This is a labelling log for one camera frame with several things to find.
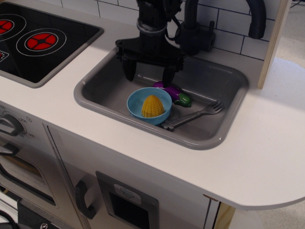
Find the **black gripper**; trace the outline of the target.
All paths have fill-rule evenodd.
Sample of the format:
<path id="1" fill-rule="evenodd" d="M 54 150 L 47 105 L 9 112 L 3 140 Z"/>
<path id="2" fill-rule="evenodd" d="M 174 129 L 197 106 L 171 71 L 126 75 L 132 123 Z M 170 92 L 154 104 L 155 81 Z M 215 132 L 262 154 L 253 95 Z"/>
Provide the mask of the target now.
<path id="1" fill-rule="evenodd" d="M 184 67 L 184 52 L 171 45 L 163 33 L 157 36 L 141 33 L 136 38 L 117 40 L 115 44 L 129 81 L 134 79 L 137 62 L 165 67 L 162 79 L 164 87 L 170 86 L 176 71 Z"/>

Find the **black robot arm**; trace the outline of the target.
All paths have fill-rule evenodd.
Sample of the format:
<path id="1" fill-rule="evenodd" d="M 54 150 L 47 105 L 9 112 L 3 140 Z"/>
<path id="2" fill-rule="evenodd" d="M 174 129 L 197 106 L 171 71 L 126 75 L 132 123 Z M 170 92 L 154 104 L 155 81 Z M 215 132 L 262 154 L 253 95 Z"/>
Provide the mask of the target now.
<path id="1" fill-rule="evenodd" d="M 183 69 L 184 53 L 167 39 L 167 24 L 181 10 L 180 0 L 138 0 L 139 37 L 117 40 L 116 56 L 122 62 L 126 78 L 132 81 L 137 63 L 160 66 L 163 86 L 172 83 L 175 73 Z"/>

